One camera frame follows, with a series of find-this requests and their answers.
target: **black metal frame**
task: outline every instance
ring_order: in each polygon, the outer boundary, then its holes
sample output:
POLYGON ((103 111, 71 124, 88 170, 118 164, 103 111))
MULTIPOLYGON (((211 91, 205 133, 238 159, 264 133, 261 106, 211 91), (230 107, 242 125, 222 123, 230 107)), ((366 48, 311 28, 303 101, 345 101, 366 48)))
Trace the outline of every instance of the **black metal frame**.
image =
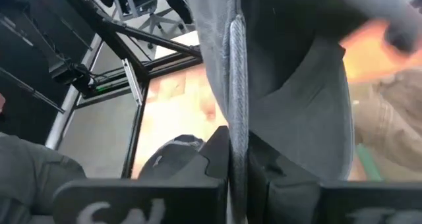
MULTIPOLYGON (((140 31, 136 28, 127 26, 125 23, 112 19, 103 11, 103 9, 99 8, 99 6, 95 4, 94 0, 67 1, 101 37, 101 39, 106 42, 108 46, 110 46, 110 48, 120 59, 127 59, 132 64, 136 79, 140 89, 142 90, 142 101, 136 109, 130 142, 121 174, 121 178, 131 178, 150 80, 202 63, 199 46, 195 45, 188 47, 181 43, 157 37, 152 34, 140 31), (150 42, 158 46, 172 49, 176 51, 176 53, 143 63, 131 51, 129 46, 124 43, 118 33, 135 38, 137 40, 150 42)), ((81 98, 81 95, 79 95, 78 99, 76 99, 76 102, 73 105, 72 110, 94 105, 96 103, 130 93, 131 89, 129 88, 129 82, 126 79, 125 72, 124 70, 117 72, 119 70, 120 69, 114 69, 106 72, 105 74, 112 72, 114 72, 114 74, 98 81, 96 86, 101 86, 100 90, 94 90, 92 94, 82 96, 84 99, 88 99, 88 101, 85 101, 84 103, 78 103, 79 99, 81 98)))

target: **wall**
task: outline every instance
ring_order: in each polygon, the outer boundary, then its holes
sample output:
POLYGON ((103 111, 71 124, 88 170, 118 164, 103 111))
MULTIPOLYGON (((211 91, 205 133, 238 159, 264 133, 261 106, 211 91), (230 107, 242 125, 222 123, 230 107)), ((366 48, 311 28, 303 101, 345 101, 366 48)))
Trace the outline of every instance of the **wall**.
MULTIPOLYGON (((65 0, 42 1, 55 13, 65 18, 86 42, 92 41, 93 31, 65 0)), ((86 53, 86 46, 52 13, 46 11, 44 5, 38 0, 29 0, 29 2, 40 27, 48 33, 58 48, 74 61, 80 61, 86 53)), ((21 14, 13 11, 7 13, 20 28, 28 32, 29 36, 36 36, 34 29, 21 14)), ((54 60, 56 59, 52 53, 49 53, 46 59, 39 51, 31 48, 5 27, 0 26, 0 67, 61 105, 68 87, 55 83, 49 76, 47 62, 54 60)), ((4 109, 5 118, 0 121, 0 131, 44 144, 57 111, 1 77, 0 93, 7 100, 4 109)))

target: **gray pants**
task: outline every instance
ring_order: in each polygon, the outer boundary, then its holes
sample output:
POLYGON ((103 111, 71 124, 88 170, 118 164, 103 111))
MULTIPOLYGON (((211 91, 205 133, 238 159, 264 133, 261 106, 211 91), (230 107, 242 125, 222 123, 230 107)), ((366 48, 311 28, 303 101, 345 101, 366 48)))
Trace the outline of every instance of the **gray pants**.
POLYGON ((73 159, 0 133, 0 223, 29 223, 33 215, 51 215, 55 191, 84 178, 73 159))

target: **beige jacket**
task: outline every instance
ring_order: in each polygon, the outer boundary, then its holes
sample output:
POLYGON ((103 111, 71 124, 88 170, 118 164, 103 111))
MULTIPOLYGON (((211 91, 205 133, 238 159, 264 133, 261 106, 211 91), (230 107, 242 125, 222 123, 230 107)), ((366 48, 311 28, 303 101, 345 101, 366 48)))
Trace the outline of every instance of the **beige jacket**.
POLYGON ((350 92, 356 142, 375 152, 381 173, 389 165, 387 171, 397 172, 383 174, 387 179, 422 178, 422 69, 351 84, 350 92), (405 171, 412 175, 403 178, 405 171))

